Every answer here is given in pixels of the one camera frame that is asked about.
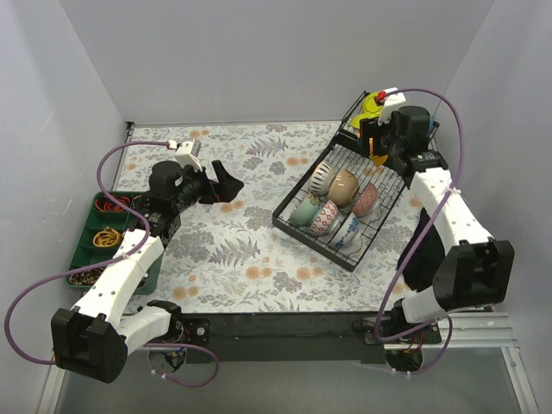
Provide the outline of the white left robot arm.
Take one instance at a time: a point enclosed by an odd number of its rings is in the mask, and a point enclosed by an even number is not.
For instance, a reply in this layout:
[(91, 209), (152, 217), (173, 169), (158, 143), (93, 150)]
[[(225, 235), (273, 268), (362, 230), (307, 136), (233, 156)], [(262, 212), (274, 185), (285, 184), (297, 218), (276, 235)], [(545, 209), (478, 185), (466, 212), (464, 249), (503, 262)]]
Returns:
[(216, 179), (204, 168), (176, 161), (155, 164), (149, 189), (135, 206), (146, 223), (133, 222), (124, 232), (116, 263), (106, 266), (91, 289), (70, 309), (58, 309), (51, 320), (57, 367), (113, 382), (126, 360), (149, 342), (173, 345), (188, 335), (178, 305), (154, 300), (133, 316), (123, 312), (146, 271), (159, 260), (180, 227), (180, 215), (195, 203), (233, 201), (244, 184), (221, 161), (212, 163)]

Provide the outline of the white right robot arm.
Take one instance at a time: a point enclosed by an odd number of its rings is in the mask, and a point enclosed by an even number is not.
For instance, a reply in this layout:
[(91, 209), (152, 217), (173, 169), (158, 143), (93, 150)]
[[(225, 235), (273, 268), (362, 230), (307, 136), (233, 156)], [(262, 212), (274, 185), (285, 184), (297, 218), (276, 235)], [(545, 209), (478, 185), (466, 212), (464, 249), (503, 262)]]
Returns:
[(407, 343), (419, 336), (422, 326), (450, 312), (500, 304), (510, 281), (514, 248), (479, 223), (454, 184), (447, 162), (430, 149), (435, 126), (430, 113), (414, 105), (381, 110), (377, 120), (361, 123), (364, 147), (372, 156), (387, 156), (429, 217), (398, 272), (405, 273), (413, 255), (430, 240), (430, 231), (436, 232), (444, 254), (428, 286), (397, 301), (388, 317), (377, 316), (373, 334), (382, 342)]

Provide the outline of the orange plastic bowl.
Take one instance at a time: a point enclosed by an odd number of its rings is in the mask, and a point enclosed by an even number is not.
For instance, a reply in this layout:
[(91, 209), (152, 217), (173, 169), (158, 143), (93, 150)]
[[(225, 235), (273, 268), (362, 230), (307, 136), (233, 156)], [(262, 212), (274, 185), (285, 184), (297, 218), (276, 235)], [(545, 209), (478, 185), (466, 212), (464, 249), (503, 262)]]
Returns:
[(369, 144), (369, 159), (373, 162), (373, 164), (376, 167), (383, 166), (385, 164), (388, 156), (387, 155), (377, 155), (374, 152), (373, 138), (370, 138), (368, 140), (368, 144)]

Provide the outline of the lime green bowl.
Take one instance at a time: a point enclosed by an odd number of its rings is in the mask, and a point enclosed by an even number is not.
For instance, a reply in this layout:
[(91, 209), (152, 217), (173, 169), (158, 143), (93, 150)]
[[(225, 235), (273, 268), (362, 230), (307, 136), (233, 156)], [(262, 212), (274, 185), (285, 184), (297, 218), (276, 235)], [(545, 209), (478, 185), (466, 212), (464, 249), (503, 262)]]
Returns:
[(350, 122), (349, 125), (353, 129), (360, 129), (361, 128), (361, 121), (368, 118), (368, 113), (362, 113), (354, 116)]
[(378, 99), (378, 91), (372, 92), (366, 96), (362, 104), (362, 114), (368, 119), (378, 118), (383, 105)]

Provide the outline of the blue ceramic bowl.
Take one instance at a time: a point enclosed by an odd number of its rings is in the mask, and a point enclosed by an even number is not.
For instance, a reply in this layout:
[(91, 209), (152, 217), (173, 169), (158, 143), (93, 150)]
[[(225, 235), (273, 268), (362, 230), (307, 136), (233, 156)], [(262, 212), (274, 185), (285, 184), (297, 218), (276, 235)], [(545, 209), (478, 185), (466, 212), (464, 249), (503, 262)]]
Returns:
[(428, 137), (430, 139), (435, 135), (435, 133), (438, 130), (439, 126), (440, 126), (439, 122), (433, 116), (431, 116), (430, 117), (429, 130), (428, 130)]

